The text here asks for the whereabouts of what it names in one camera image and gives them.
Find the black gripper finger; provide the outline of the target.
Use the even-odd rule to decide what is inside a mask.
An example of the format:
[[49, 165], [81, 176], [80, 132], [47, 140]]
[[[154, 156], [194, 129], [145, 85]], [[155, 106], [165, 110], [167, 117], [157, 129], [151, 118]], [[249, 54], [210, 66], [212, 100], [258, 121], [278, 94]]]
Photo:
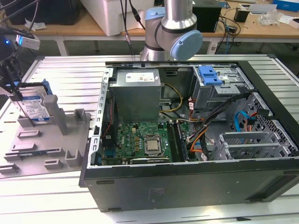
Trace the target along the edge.
[[7, 62], [0, 63], [0, 86], [3, 89], [10, 88], [10, 69]]
[[10, 58], [6, 64], [8, 83], [10, 91], [13, 94], [13, 101], [22, 101], [22, 95], [19, 92], [18, 84], [21, 82], [22, 70], [17, 58]]

